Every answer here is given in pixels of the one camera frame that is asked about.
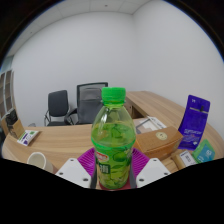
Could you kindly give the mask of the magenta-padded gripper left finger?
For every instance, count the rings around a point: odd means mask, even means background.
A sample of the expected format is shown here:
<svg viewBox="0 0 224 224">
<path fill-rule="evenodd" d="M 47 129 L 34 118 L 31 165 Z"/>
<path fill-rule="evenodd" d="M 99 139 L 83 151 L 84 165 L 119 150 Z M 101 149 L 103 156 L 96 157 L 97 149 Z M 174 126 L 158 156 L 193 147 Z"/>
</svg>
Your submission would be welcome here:
<svg viewBox="0 0 224 224">
<path fill-rule="evenodd" d="M 78 158 L 69 158 L 56 175 L 81 187 L 95 189 L 97 184 L 95 150 L 91 148 Z"/>
</svg>

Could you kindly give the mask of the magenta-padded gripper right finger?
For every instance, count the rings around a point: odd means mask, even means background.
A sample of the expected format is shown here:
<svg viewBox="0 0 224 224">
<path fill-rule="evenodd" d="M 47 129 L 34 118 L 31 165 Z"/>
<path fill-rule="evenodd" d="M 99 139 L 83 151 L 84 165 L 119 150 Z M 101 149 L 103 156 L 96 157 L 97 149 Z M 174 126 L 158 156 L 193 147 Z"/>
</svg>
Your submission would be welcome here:
<svg viewBox="0 0 224 224">
<path fill-rule="evenodd" d="M 158 158 L 149 158 L 140 150 L 132 152 L 129 181 L 131 188 L 140 188 L 170 175 L 170 171 Z"/>
</svg>

